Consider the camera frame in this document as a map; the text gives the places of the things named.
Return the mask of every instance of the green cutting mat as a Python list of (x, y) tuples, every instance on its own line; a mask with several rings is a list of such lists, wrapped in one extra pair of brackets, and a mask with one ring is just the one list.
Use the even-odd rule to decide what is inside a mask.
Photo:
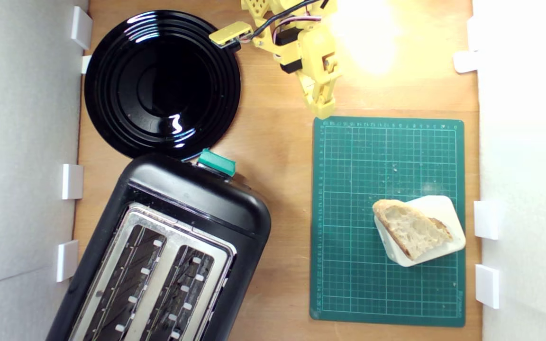
[(373, 222), (381, 198), (443, 195), (464, 230), (464, 125), (433, 119), (314, 121), (310, 315), (464, 326), (464, 250), (403, 268)]

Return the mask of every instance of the white bracket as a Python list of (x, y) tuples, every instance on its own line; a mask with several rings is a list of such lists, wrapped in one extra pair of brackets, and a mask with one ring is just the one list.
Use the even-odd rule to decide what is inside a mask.
[(63, 200), (83, 198), (83, 166), (63, 164)]
[(79, 242), (72, 240), (58, 246), (58, 259), (56, 261), (56, 281), (60, 283), (73, 277), (77, 270), (79, 258)]
[(87, 72), (87, 65), (90, 64), (91, 54), (89, 56), (82, 57), (82, 75), (85, 75)]
[(473, 222), (477, 237), (498, 240), (502, 220), (503, 207), (501, 203), (496, 201), (473, 202)]
[(466, 35), (469, 45), (468, 51), (458, 51), (452, 56), (454, 61), (455, 70), (458, 73), (466, 73), (475, 71), (479, 68), (479, 54), (477, 51), (481, 45), (481, 28), (479, 27), (479, 20), (474, 15), (470, 17), (466, 22)]
[(475, 299), (492, 309), (499, 308), (499, 271), (481, 264), (475, 266)]
[(71, 39), (73, 39), (84, 50), (90, 49), (92, 19), (81, 7), (73, 8), (73, 26), (71, 28)]

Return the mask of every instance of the wooden surface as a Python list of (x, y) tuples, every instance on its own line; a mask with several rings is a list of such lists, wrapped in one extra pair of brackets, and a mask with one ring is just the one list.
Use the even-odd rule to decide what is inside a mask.
[[(479, 198), (476, 76), (457, 75), (452, 54), (466, 49), (470, 0), (339, 0), (327, 22), (338, 38), (343, 76), (336, 115), (462, 119), (466, 148), (466, 326), (432, 328), (311, 320), (309, 236), (312, 114), (294, 75), (255, 47), (238, 52), (242, 93), (236, 119), (213, 151), (237, 161), (249, 186), (266, 197), (271, 237), (234, 325), (232, 341), (481, 340), (482, 308), (474, 298), (473, 235)], [(91, 47), (117, 23), (151, 9), (177, 9), (223, 27), (249, 20), (238, 0), (91, 0)], [(79, 163), (84, 198), (74, 237), (83, 252), (128, 158), (95, 132), (82, 104)]]

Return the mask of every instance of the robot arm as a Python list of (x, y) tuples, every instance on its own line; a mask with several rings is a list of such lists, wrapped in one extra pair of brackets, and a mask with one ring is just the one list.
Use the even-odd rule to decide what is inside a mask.
[[(235, 22), (210, 39), (221, 48), (239, 41), (271, 52), (282, 70), (298, 76), (309, 109), (321, 119), (330, 116), (340, 70), (334, 37), (320, 20), (336, 11), (336, 0), (241, 0), (241, 8), (258, 28)], [(273, 16), (266, 19), (269, 11)]]

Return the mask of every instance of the bread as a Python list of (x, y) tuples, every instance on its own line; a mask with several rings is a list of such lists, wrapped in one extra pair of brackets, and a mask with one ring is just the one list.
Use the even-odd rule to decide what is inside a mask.
[(448, 228), (435, 218), (399, 200), (382, 199), (373, 211), (403, 253), (415, 260), (423, 253), (452, 241)]

